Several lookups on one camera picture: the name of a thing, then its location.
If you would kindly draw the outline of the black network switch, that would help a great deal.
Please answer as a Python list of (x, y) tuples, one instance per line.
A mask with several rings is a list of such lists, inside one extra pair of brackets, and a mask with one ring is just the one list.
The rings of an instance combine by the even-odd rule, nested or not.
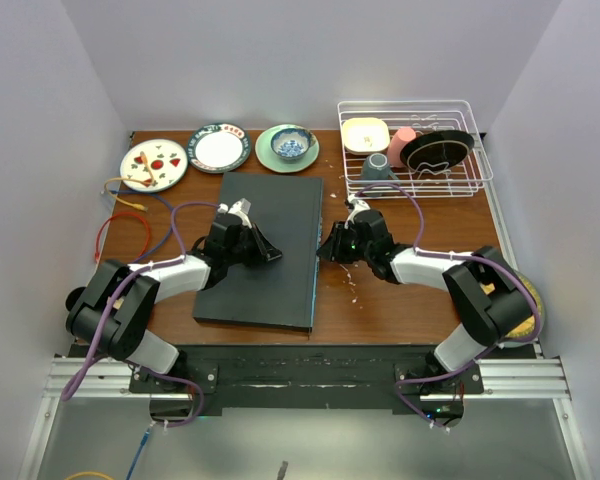
[(311, 331), (322, 179), (230, 172), (219, 199), (247, 200), (250, 223), (229, 214), (214, 219), (201, 250), (221, 256), (225, 277), (197, 293), (194, 319)]

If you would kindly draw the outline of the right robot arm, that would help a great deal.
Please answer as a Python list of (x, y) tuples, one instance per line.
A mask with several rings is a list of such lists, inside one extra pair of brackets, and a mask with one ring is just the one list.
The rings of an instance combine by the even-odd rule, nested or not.
[(397, 243), (375, 209), (334, 223), (317, 256), (338, 264), (363, 261), (380, 280), (424, 285), (449, 294), (460, 325), (434, 349), (424, 378), (396, 382), (400, 394), (408, 385), (426, 383), (436, 392), (449, 392), (464, 370), (509, 342), (509, 335), (523, 323), (532, 320), (533, 329), (518, 337), (518, 343), (535, 340), (544, 326), (541, 300), (498, 249), (486, 246), (469, 253), (445, 253)]

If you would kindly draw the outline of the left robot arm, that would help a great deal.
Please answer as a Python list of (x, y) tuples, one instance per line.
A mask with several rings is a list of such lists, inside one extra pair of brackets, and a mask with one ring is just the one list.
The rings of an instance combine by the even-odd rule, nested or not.
[(81, 369), (68, 381), (61, 398), (70, 399), (98, 356), (126, 361), (151, 371), (165, 392), (180, 390), (187, 368), (180, 351), (148, 330), (154, 305), (190, 291), (203, 291), (222, 281), (234, 265), (249, 268), (282, 258), (256, 224), (221, 214), (209, 234), (178, 257), (145, 264), (108, 260), (87, 286), (74, 289), (65, 302), (66, 329), (89, 344)]

